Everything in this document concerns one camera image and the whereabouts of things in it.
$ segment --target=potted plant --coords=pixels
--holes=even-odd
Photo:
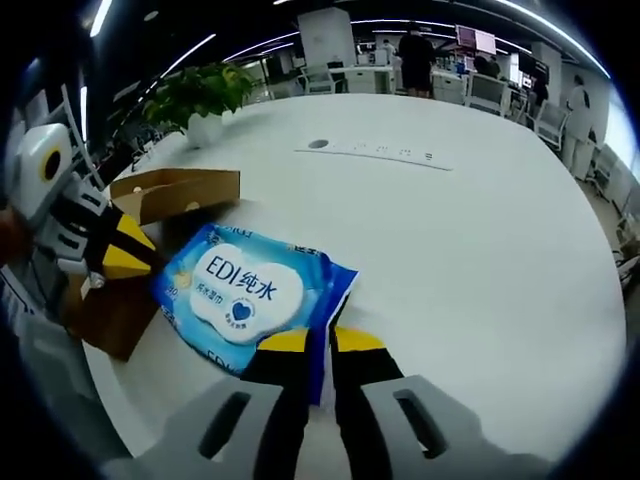
[[[235,112],[252,88],[251,77],[235,65],[189,67],[162,80],[143,114],[150,124],[186,134],[200,148],[220,137],[222,113]]]

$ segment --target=heart logo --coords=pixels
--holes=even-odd
[[[251,343],[280,329],[303,298],[304,285],[294,269],[256,261],[229,243],[207,250],[193,270],[191,310],[232,343]]]
[[[251,316],[251,309],[246,307],[242,302],[237,302],[233,304],[231,313],[233,313],[233,318],[241,322]]]

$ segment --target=white flower pot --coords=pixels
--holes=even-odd
[[[189,118],[186,135],[193,148],[206,148],[217,142],[223,131],[222,116],[209,114],[203,118],[194,113]]]

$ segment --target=brown cardboard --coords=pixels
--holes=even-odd
[[[142,190],[134,193],[135,187]],[[110,188],[113,203],[145,225],[238,199],[240,172],[164,169],[118,180]],[[158,310],[150,289],[154,276],[107,281],[86,295],[86,279],[70,276],[62,323],[90,345],[127,361]]]
[[[111,199],[140,225],[240,197],[240,172],[162,169],[113,182]]]

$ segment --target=round white table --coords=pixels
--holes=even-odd
[[[241,196],[255,202],[225,223],[360,271],[342,325],[380,337],[405,375],[423,375],[477,413],[499,447],[552,461],[567,452],[617,380],[624,308],[598,220],[542,141],[479,111],[384,95],[279,100],[225,123],[213,147],[189,151],[174,134],[141,168],[240,170]],[[424,148],[454,170],[294,151],[315,139]],[[85,349],[134,456],[225,375],[160,314],[126,364]],[[314,412],[301,468],[348,478],[337,475],[347,461],[327,425]]]

